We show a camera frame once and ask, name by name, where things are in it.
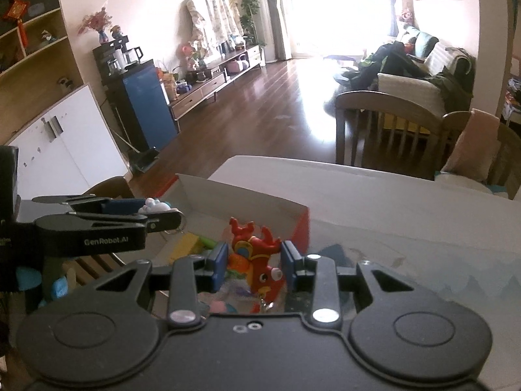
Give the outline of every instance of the white stuffed toy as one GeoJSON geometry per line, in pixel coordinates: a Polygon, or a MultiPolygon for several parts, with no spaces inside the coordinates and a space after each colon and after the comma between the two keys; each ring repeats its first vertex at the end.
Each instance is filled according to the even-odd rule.
{"type": "Polygon", "coordinates": [[[162,203],[158,199],[147,198],[145,200],[145,205],[141,207],[137,212],[139,214],[147,214],[147,213],[158,213],[160,211],[169,211],[170,206],[168,203],[162,203]]]}

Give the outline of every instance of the green cushion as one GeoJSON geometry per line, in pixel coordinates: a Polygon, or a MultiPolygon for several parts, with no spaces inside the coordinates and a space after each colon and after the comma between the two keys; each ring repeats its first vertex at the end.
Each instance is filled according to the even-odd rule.
{"type": "Polygon", "coordinates": [[[426,32],[420,32],[416,38],[414,46],[414,55],[425,59],[433,50],[436,43],[439,41],[436,37],[429,35],[426,32]]]}
{"type": "Polygon", "coordinates": [[[408,34],[412,35],[413,37],[417,37],[421,32],[419,29],[416,29],[413,25],[407,25],[404,29],[408,34]]]}

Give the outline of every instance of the red toy dragon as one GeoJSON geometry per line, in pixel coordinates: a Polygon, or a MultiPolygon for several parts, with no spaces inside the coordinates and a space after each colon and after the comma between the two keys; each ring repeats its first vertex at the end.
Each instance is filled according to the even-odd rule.
{"type": "Polygon", "coordinates": [[[284,283],[282,271],[268,266],[269,258],[280,252],[280,239],[273,240],[272,232],[265,226],[261,228],[264,239],[255,237],[253,222],[241,227],[237,219],[231,218],[230,225],[234,238],[228,268],[246,274],[252,294],[272,303],[284,283]]]}

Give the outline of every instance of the cabinet handle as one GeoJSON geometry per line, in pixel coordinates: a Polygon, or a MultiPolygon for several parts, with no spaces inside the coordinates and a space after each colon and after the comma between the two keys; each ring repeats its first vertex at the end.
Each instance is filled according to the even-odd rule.
{"type": "Polygon", "coordinates": [[[63,134],[62,125],[60,125],[60,121],[56,116],[53,116],[54,125],[56,125],[56,130],[58,131],[58,135],[63,134]]]}
{"type": "Polygon", "coordinates": [[[43,125],[45,126],[45,128],[47,129],[47,131],[51,134],[51,136],[53,137],[53,139],[51,140],[51,142],[53,142],[56,138],[58,138],[56,136],[56,132],[54,132],[54,129],[53,127],[51,126],[51,124],[49,122],[43,122],[43,125]]]}

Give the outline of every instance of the drawer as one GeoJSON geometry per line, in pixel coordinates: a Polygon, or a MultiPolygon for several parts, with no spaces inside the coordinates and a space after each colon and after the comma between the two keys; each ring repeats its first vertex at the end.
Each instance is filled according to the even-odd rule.
{"type": "Polygon", "coordinates": [[[206,84],[201,87],[203,91],[203,96],[211,94],[214,90],[217,90],[221,85],[225,83],[225,75],[220,74],[219,76],[209,80],[206,84]]]}
{"type": "Polygon", "coordinates": [[[256,47],[253,47],[253,48],[250,48],[250,49],[247,51],[247,53],[248,53],[248,58],[249,58],[249,59],[253,59],[253,58],[255,58],[255,56],[257,56],[257,55],[260,56],[260,54],[261,54],[261,50],[260,50],[260,49],[261,49],[261,48],[260,48],[259,46],[256,46],[256,47]]]}
{"type": "Polygon", "coordinates": [[[262,57],[260,54],[257,54],[255,57],[249,58],[249,65],[251,67],[258,66],[262,61],[262,57]]]}
{"type": "Polygon", "coordinates": [[[183,100],[173,106],[174,118],[179,119],[181,116],[189,112],[197,103],[203,99],[202,88],[190,93],[183,100]]]}

